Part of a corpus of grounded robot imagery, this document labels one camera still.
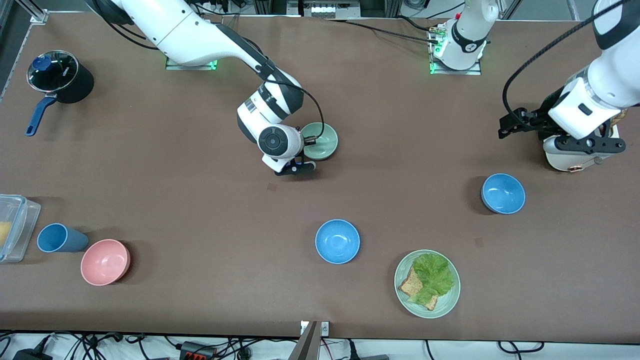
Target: bread slice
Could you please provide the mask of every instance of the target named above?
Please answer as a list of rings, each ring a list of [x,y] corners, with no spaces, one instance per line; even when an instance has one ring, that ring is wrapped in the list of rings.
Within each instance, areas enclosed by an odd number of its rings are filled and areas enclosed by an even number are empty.
[[[407,294],[409,297],[414,296],[422,290],[422,281],[416,274],[413,266],[409,269],[409,274],[407,274],[406,279],[400,284],[400,291]],[[436,304],[438,303],[438,295],[433,295],[429,304],[421,304],[426,307],[429,311],[433,311],[436,308]]]
[[[438,295],[433,295],[429,304],[425,304],[424,307],[429,311],[433,311],[436,308],[436,303],[438,302]]]
[[[422,281],[420,281],[418,274],[415,273],[413,266],[409,269],[409,274],[402,284],[400,284],[399,289],[401,292],[409,295],[409,297],[414,296],[422,290]]]

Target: lettuce leaf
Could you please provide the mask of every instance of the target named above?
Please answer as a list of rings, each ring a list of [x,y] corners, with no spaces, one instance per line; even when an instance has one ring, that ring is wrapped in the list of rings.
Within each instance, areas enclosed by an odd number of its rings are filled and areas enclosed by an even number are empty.
[[[445,295],[453,287],[453,274],[449,270],[449,262],[443,256],[420,255],[413,261],[413,269],[422,281],[420,293],[409,299],[415,304],[427,304],[433,295]]]
[[[438,295],[438,293],[431,288],[422,288],[417,294],[409,298],[410,302],[418,305],[426,305],[431,302],[433,295]]]

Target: plastic food container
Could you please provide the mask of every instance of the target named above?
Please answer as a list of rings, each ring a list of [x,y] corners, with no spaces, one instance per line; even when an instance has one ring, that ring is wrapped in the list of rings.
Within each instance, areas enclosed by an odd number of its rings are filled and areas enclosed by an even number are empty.
[[[0,264],[22,261],[39,214],[40,204],[0,194]]]

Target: green plate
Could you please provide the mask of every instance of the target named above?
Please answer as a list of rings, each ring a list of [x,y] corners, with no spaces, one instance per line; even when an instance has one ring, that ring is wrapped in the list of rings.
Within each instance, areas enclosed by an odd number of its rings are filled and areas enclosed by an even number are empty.
[[[312,122],[302,128],[302,136],[308,137],[318,135],[321,130],[321,122]],[[311,160],[324,160],[331,156],[337,147],[338,134],[331,126],[325,123],[324,132],[322,133],[322,136],[316,139],[316,144],[305,146],[305,156]]]
[[[422,305],[409,302],[409,296],[399,289],[400,285],[402,285],[402,282],[409,274],[409,270],[411,270],[411,266],[413,266],[413,261],[423,254],[436,254],[447,259],[447,261],[449,262],[449,270],[453,274],[453,287],[451,288],[451,290],[449,290],[448,293],[438,298],[436,308],[433,311],[428,310]],[[453,309],[454,306],[456,306],[456,304],[458,303],[458,299],[460,298],[460,276],[458,275],[456,267],[453,266],[451,260],[449,260],[446,256],[433,250],[416,250],[411,254],[405,256],[404,259],[400,260],[400,264],[398,264],[398,267],[396,268],[396,275],[394,276],[394,286],[396,287],[396,295],[398,296],[398,300],[400,300],[402,306],[404,306],[405,309],[409,310],[411,314],[425,319],[435,319],[441,316],[445,316],[449,313],[449,311]]]

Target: black pot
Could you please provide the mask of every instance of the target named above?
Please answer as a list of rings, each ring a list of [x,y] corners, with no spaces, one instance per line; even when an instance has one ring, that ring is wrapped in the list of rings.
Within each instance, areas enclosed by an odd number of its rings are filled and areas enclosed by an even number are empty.
[[[84,99],[93,90],[93,75],[78,59],[62,50],[49,51],[35,58],[27,70],[27,82],[43,92],[44,99],[36,105],[25,131],[33,136],[38,131],[44,111],[54,102],[72,104]]]

